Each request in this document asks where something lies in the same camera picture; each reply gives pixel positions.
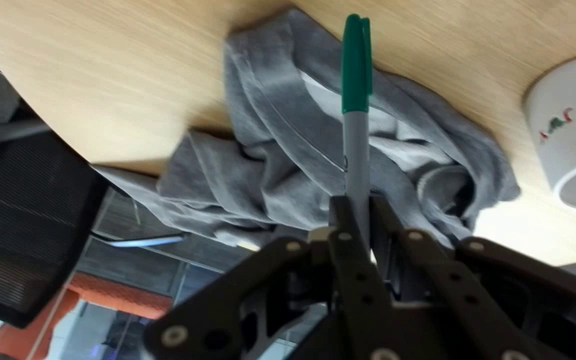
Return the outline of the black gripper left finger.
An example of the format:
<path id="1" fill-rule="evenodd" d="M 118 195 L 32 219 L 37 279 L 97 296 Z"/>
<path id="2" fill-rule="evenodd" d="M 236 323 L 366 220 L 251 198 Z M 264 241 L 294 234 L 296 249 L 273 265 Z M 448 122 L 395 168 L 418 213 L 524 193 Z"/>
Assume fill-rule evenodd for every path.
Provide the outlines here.
<path id="1" fill-rule="evenodd" d="M 257 360 L 283 332 L 324 305 L 327 314 L 288 360 L 371 360 L 397 340 L 390 301 L 342 197 L 330 201 L 323 241 L 283 237 L 145 332 L 155 360 Z"/>

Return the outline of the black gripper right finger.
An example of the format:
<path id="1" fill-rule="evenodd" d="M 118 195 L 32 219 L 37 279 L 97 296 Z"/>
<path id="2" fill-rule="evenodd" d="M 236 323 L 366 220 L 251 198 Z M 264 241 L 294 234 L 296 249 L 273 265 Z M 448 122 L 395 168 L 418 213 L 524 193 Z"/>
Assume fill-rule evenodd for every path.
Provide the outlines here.
<path id="1" fill-rule="evenodd" d="M 576 277 L 466 238 L 447 251 L 428 232 L 405 228 L 383 197 L 371 198 L 371 245 L 398 303 L 455 311 L 497 356 L 576 360 Z"/>

